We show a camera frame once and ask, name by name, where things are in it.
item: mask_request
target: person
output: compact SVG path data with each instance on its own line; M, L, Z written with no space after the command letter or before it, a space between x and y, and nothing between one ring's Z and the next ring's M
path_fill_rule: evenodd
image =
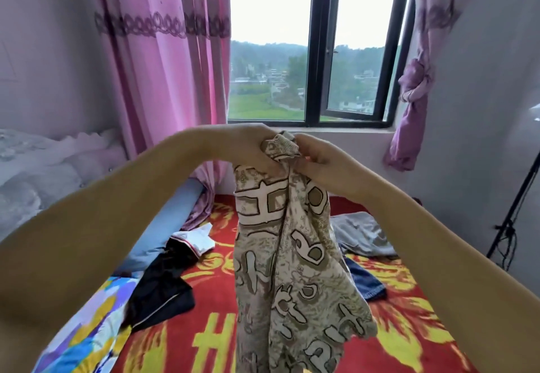
M31 371L202 162L220 159L279 175L284 168L260 150L275 134L263 124L179 132L8 236L0 244L0 371ZM307 134L295 139L303 157L293 168L366 206L478 370L540 371L536 296L338 147Z

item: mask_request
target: left hand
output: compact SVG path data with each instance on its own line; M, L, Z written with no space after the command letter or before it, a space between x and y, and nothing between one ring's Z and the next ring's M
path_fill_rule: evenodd
M210 153L213 159L234 165L247 165L271 176L281 176L284 169L261 151L264 140L271 140L278 133L262 123L219 124L204 126L212 133Z

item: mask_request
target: green field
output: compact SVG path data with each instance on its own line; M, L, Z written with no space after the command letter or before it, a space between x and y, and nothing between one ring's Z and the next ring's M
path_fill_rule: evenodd
M266 102L269 93L231 94L229 96L230 120L299 120L303 111L292 111Z

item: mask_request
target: hand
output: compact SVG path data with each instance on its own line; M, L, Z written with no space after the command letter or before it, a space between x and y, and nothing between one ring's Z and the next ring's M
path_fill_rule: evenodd
M294 136L303 158L293 168L328 192L359 203L372 194L373 185L381 177L370 171L341 148L308 134Z
M212 159L228 161L233 165L247 165L271 176L281 176L284 169L261 151L264 140L278 133L261 123L208 125L211 132L209 147Z

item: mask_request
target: blue pillow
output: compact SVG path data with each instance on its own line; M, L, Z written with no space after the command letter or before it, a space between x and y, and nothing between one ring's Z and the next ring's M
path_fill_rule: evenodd
M172 233L179 231L199 199L204 186L188 179L161 208L114 275L144 271L163 252Z

